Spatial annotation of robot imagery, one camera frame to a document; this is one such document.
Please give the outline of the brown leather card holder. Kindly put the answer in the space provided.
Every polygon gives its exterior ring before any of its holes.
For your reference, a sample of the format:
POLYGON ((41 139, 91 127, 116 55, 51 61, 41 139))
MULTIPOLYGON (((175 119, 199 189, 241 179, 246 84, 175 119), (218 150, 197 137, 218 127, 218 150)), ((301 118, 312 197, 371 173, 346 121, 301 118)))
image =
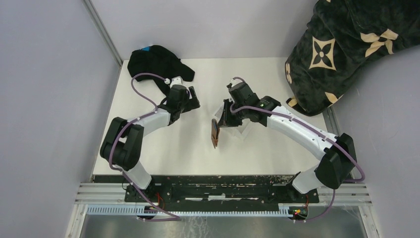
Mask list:
POLYGON ((216 119, 212 119, 211 120, 211 141, 212 141, 212 145, 213 145, 214 149, 218 145, 219 133, 220 133, 220 129, 219 129, 218 125, 217 125, 217 120, 216 119))

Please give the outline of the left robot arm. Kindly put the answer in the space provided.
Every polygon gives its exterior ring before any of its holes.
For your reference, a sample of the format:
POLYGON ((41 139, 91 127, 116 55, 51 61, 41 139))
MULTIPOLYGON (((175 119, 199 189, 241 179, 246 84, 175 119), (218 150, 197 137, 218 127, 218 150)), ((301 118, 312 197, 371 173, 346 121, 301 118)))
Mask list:
POLYGON ((151 201, 156 195, 156 188, 150 185, 152 176, 140 162, 143 138, 172 125, 182 113, 199 107, 193 86, 174 85, 155 112, 132 120, 115 117, 102 142, 100 156, 108 161, 111 169, 122 172, 130 183, 138 187, 139 198, 145 202, 151 201))

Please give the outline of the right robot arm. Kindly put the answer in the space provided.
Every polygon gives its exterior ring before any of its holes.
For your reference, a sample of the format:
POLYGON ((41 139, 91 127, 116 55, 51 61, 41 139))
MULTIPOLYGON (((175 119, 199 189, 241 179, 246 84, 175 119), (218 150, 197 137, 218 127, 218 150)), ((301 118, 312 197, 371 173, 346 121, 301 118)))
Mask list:
POLYGON ((231 97, 223 101, 221 118, 211 122, 214 148, 221 128, 238 127, 248 119, 288 136, 319 160, 316 166, 298 172, 288 181, 286 196, 290 201, 299 202, 306 193, 322 186, 338 189, 356 166, 354 142, 349 135, 337 136, 307 123, 276 99, 259 98, 246 82, 231 82, 227 89, 231 97))

